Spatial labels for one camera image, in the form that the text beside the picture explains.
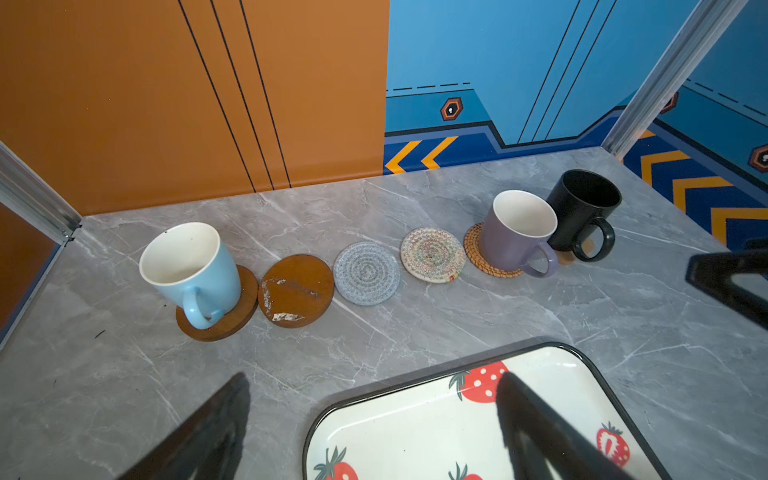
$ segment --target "strawberry print tray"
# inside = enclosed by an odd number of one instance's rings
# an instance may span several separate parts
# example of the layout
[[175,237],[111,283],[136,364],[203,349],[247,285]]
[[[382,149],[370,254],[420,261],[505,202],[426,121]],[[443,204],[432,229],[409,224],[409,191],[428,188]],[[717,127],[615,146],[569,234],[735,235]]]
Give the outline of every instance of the strawberry print tray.
[[633,478],[669,478],[594,364],[544,343],[330,406],[307,434],[304,480],[514,478],[495,405],[505,371]]

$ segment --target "blue mug handle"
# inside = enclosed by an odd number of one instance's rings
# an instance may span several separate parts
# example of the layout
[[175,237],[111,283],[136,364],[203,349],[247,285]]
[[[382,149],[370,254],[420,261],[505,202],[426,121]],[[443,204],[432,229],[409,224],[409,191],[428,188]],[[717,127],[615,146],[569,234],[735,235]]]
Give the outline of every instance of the blue mug handle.
[[535,276],[536,278],[547,278],[550,275],[554,275],[554,273],[558,271],[558,266],[560,266],[558,255],[554,252],[554,250],[552,250],[552,247],[550,247],[549,243],[546,241],[539,243],[537,247],[539,250],[544,252],[544,255],[547,256],[547,271],[540,272],[532,267],[528,262],[526,262],[525,265],[521,266],[520,268],[528,275]]
[[184,314],[187,316],[187,320],[189,320],[190,324],[195,327],[198,330],[207,330],[221,320],[221,317],[224,316],[224,311],[222,309],[218,309],[211,313],[210,320],[205,318],[202,313],[200,313],[200,307],[197,306],[197,294],[200,292],[200,289],[196,286],[188,286],[184,289],[184,300],[182,304],[184,305]]

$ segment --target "gray marble tabletop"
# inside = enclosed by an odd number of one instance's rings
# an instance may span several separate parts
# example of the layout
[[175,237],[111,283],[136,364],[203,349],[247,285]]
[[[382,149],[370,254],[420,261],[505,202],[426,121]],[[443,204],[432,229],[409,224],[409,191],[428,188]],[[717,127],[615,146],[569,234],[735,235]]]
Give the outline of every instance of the gray marble tabletop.
[[[360,240],[396,253],[417,227],[462,239],[499,191],[546,197],[575,167],[621,189],[616,246],[544,280],[469,262],[447,284],[403,270],[381,305],[336,294],[305,328],[257,311],[198,343],[137,268],[153,237],[195,220],[257,276],[294,253],[333,264]],[[765,478],[768,332],[684,281],[690,255],[722,249],[600,148],[88,217],[0,353],[0,478],[119,475],[242,371],[252,404],[237,477],[295,480],[330,403],[547,340],[592,359],[674,478]]]

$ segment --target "mug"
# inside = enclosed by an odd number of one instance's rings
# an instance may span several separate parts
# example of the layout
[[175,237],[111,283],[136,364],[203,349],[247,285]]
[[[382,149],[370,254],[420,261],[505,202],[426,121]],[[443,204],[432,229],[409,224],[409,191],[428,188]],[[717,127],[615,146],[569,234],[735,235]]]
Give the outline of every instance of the mug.
[[[547,202],[558,215],[558,228],[549,239],[555,250],[572,250],[583,262],[604,259],[614,247],[614,229],[605,220],[621,203],[621,192],[607,178],[587,170],[569,170],[562,174]],[[603,246],[593,257],[581,249],[596,228],[603,232]]]
[[209,329],[240,300],[235,262],[207,223],[182,223],[158,235],[141,254],[139,272],[199,330]]
[[[522,269],[544,278],[558,270],[558,256],[547,239],[558,227],[558,217],[543,199],[522,190],[507,190],[493,199],[480,233],[480,254],[500,270]],[[547,271],[528,265],[541,250],[547,257]]]

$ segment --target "red strawberry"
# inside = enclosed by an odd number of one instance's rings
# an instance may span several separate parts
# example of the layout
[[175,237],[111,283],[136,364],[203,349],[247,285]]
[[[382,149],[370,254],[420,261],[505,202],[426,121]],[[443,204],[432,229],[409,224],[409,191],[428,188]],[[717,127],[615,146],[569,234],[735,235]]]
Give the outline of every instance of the red strawberry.
[[623,467],[629,462],[629,445],[621,438],[623,432],[608,422],[598,430],[598,450],[603,452],[613,463]]
[[496,386],[502,379],[502,374],[507,371],[506,365],[501,362],[482,366],[470,372],[455,374],[448,384],[451,388],[456,384],[456,395],[462,400],[462,393],[468,400],[477,403],[493,403],[496,401]]
[[480,475],[467,475],[467,465],[464,465],[464,471],[462,471],[458,466],[458,462],[456,462],[456,478],[453,478],[453,474],[451,472],[448,472],[448,477],[450,477],[451,480],[482,480]]
[[348,463],[342,462],[346,448],[339,454],[339,448],[333,448],[333,456],[328,460],[328,449],[326,449],[326,462],[315,465],[315,470],[320,470],[315,480],[357,480],[357,474]]

